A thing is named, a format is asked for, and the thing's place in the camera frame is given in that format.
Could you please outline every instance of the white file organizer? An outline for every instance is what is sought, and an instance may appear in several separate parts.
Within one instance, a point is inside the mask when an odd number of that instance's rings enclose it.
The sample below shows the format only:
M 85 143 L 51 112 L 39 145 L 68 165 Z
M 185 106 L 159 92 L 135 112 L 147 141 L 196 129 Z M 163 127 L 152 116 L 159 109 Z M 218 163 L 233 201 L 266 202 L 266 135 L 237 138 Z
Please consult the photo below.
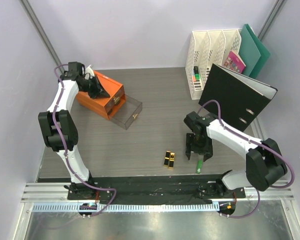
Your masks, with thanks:
M 238 29 L 193 31 L 185 64 L 192 100 L 199 100 L 213 63 L 221 65 L 231 50 L 239 52 L 241 36 Z M 193 81 L 194 66 L 200 80 Z

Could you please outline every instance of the wooden surface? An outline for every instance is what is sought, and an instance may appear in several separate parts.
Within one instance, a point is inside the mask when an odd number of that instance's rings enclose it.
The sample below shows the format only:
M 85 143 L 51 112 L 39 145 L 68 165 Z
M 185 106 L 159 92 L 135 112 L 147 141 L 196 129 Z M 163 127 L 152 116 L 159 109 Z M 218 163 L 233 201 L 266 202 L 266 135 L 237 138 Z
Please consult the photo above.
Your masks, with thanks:
M 191 100 L 184 68 L 151 68 L 100 71 L 124 85 L 127 95 L 142 102 L 143 110 L 128 130 L 105 120 L 74 100 L 71 116 L 78 129 L 78 149 L 92 176 L 195 174 L 198 155 L 185 156 L 185 116 L 197 111 Z M 246 133 L 252 135 L 249 126 Z M 174 169 L 163 166 L 166 151 L 175 153 Z M 213 141 L 213 157 L 202 174 L 224 173 L 245 167 L 245 160 L 227 146 Z M 41 178 L 69 177 L 50 148 L 46 149 Z

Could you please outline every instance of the white wall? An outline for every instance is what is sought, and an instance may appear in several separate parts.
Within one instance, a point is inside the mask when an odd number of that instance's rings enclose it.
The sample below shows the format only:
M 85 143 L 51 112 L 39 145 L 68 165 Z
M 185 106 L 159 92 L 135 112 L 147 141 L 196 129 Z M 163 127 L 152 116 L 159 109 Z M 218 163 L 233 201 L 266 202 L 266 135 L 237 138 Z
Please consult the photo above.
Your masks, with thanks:
M 300 208 L 300 0 L 286 2 L 264 44 L 271 57 L 258 79 L 278 88 L 278 93 L 259 119 L 295 170 L 292 187 Z
M 44 150 L 38 113 L 57 91 L 54 63 L 17 0 L 0 1 L 0 240 L 11 239 Z
M 184 67 L 192 30 L 256 33 L 276 0 L 30 0 L 63 63 L 96 69 Z

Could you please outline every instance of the green folder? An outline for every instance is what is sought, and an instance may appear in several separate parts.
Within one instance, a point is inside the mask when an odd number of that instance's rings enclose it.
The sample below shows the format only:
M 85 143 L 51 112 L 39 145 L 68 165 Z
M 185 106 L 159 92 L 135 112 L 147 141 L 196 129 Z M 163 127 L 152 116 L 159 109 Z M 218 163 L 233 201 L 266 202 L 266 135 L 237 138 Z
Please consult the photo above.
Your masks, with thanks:
M 248 24 L 243 26 L 240 35 L 239 56 L 246 65 L 242 74 L 255 79 L 271 54 Z

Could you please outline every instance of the reflective metal surface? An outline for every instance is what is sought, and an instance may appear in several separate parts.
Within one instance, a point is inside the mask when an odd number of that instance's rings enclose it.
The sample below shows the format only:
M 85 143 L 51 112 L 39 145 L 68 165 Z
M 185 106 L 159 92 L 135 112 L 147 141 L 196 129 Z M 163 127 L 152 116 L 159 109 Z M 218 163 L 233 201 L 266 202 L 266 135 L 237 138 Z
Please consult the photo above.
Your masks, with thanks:
M 238 202 L 235 214 L 246 214 L 255 204 L 256 201 Z M 25 239 L 293 239 L 280 201 L 262 201 L 258 211 L 244 219 L 227 219 L 220 217 L 216 212 L 104 213 L 91 219 L 82 219 L 78 216 L 77 213 L 33 213 Z

